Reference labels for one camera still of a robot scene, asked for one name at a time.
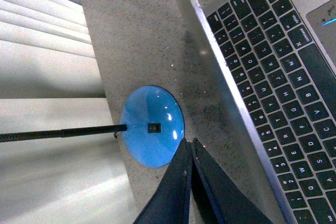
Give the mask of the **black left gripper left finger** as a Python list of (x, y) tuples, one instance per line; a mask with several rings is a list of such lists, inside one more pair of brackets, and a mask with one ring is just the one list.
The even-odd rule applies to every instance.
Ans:
[(134, 223), (189, 223), (193, 156), (182, 139), (155, 193)]

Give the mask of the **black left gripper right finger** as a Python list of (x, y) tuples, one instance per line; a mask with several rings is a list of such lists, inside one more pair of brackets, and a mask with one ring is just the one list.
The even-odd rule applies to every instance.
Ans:
[(194, 138), (192, 193), (203, 223), (272, 223)]

